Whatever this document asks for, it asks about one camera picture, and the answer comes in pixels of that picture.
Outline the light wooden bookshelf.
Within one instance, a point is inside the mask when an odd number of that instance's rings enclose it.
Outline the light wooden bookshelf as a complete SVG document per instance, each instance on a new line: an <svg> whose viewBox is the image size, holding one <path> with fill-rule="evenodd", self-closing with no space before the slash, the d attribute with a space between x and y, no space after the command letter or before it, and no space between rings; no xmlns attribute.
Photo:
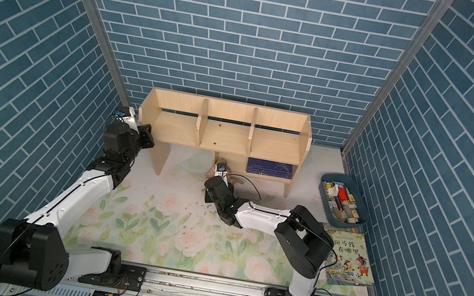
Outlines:
<svg viewBox="0 0 474 296"><path fill-rule="evenodd" d="M171 146L185 146L225 158L240 175L247 175L252 158L289 164L290 177L266 176L284 184L285 195L313 143L307 114L157 88L141 104L139 116L142 124L152 127L156 145L151 159L157 174Z"/></svg>

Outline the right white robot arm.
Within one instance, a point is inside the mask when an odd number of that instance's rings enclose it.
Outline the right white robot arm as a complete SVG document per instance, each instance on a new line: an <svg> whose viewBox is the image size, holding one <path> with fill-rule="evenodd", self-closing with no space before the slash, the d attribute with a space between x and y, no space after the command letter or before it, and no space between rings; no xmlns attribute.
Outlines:
<svg viewBox="0 0 474 296"><path fill-rule="evenodd" d="M275 237L293 268L286 290L269 288L266 296L316 296L319 273L334 252L334 241L304 206L277 210L237 198L222 176L204 183L206 202L213 203L220 219L227 225L263 232Z"/></svg>

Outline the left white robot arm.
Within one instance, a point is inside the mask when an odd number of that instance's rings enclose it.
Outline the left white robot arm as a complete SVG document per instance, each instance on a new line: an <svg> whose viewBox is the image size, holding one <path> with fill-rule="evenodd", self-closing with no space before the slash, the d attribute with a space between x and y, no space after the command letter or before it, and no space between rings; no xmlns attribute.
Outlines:
<svg viewBox="0 0 474 296"><path fill-rule="evenodd" d="M97 200L123 182L138 153L154 147L151 131L147 124L115 120L106 129L101 156L71 187L27 217L0 225L1 283L47 291L76 277L98 283L119 281L121 252L95 247L69 253L63 239Z"/></svg>

